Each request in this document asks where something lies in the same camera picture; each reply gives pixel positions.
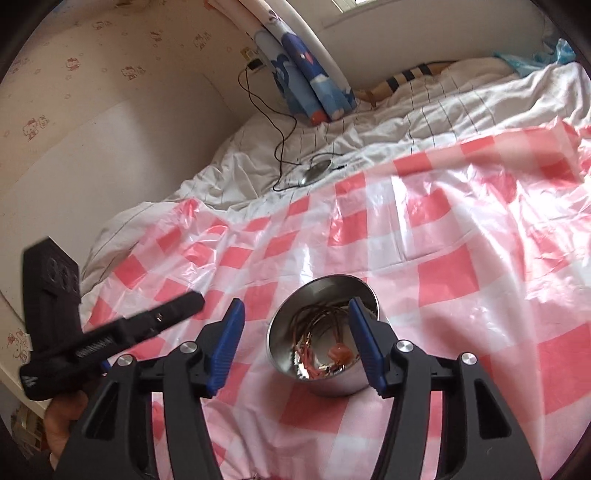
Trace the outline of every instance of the blue plastic bag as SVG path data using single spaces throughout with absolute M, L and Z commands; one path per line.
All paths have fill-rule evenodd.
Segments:
M 522 78 L 552 63 L 566 65 L 576 59 L 573 49 L 563 38 L 559 38 L 552 53 L 538 52 L 532 59 L 498 52 L 495 57 L 505 60 Z

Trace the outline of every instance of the human hand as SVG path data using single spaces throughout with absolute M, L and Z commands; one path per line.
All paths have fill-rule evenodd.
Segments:
M 50 462 L 54 469 L 70 438 L 70 423 L 80 418 L 87 404 L 86 394 L 78 391 L 58 395 L 47 407 L 43 423 L 51 450 Z

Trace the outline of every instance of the curtain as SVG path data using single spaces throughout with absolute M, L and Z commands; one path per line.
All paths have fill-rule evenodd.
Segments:
M 205 1 L 255 42 L 293 115 L 318 125 L 355 108 L 345 76 L 287 0 L 271 0 L 273 8 L 265 0 Z

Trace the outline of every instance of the metal pivot screw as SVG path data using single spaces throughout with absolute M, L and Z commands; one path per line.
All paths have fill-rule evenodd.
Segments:
M 182 353 L 193 353 L 197 350 L 197 344 L 195 342 L 184 342 L 181 344 L 180 350 Z
M 127 367 L 133 361 L 134 361 L 134 357 L 131 356 L 130 354 L 126 353 L 125 355 L 121 355 L 117 359 L 117 365 L 119 365 L 120 367 Z
M 409 353 L 413 350 L 414 345 L 412 342 L 409 342 L 408 340 L 399 340 L 396 343 L 396 348 L 401 352 Z
M 466 352 L 462 354 L 462 362 L 464 362 L 466 365 L 474 365 L 477 361 L 478 359 L 473 353 Z

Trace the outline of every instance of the wire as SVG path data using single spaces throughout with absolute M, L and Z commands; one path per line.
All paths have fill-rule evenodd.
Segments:
M 245 74 L 246 77 L 246 87 L 242 84 L 241 82 L 241 75 L 242 73 Z M 280 112 L 278 110 L 275 110 L 274 108 L 270 107 L 269 105 L 267 105 L 266 101 L 264 101 L 260 96 L 258 96 L 256 93 L 252 93 L 251 91 L 251 86 L 250 83 L 248 81 L 248 67 L 244 68 L 244 70 L 241 70 L 238 73 L 238 85 L 240 86 L 240 88 L 242 90 L 244 90 L 247 94 L 248 94 L 248 99 L 251 101 L 252 105 L 254 106 L 254 108 L 256 108 L 260 113 L 262 113 L 263 115 L 265 115 L 265 117 L 267 118 L 267 120 L 269 120 L 269 122 L 271 123 L 271 125 L 273 125 L 273 127 L 275 128 L 275 130 L 277 130 L 279 132 L 279 134 L 281 135 L 281 141 L 275 146 L 275 150 L 273 152 L 273 156 L 275 157 L 275 159 L 279 162 L 279 177 L 277 178 L 277 181 L 272 185 L 271 189 L 274 192 L 284 192 L 286 190 L 290 190 L 290 189 L 295 189 L 300 187 L 299 183 L 296 183 L 294 185 L 289 185 L 287 187 L 284 187 L 282 189 L 278 189 L 277 185 L 279 185 L 279 182 L 281 181 L 281 179 L 283 178 L 283 164 L 287 163 L 289 165 L 293 165 L 296 167 L 299 167 L 300 165 L 302 165 L 301 162 L 299 163 L 295 163 L 292 161 L 288 161 L 288 160 L 284 160 L 283 159 L 283 155 L 285 153 L 285 143 L 287 142 L 287 140 L 293 135 L 294 131 L 296 131 L 296 126 L 297 126 L 297 118 L 295 118 L 293 115 L 290 115 L 289 113 L 284 113 L 284 112 Z M 291 119 L 293 119 L 294 124 L 293 127 L 291 128 L 289 134 L 287 136 L 285 136 L 283 134 L 283 131 L 276 126 L 276 124 L 274 124 L 273 120 L 271 120 L 271 117 L 269 115 L 267 115 L 252 99 L 252 97 L 257 98 L 260 102 L 262 102 L 263 105 L 265 105 L 271 112 L 273 113 L 277 113 L 278 115 L 283 115 L 286 117 L 289 117 Z M 279 148 L 281 147 L 281 152 L 278 155 L 277 151 L 279 150 Z M 311 158 L 309 158 L 307 161 L 312 162 L 315 158 L 320 157 L 322 155 L 332 155 L 333 157 L 342 157 L 344 154 L 342 153 L 335 153 L 335 147 L 333 145 L 333 151 L 332 152 L 321 152 L 321 153 L 317 153 L 315 155 L 312 155 Z M 340 170 L 341 168 L 344 168 L 344 166 L 340 166 L 340 167 L 336 167 L 333 168 L 332 170 Z

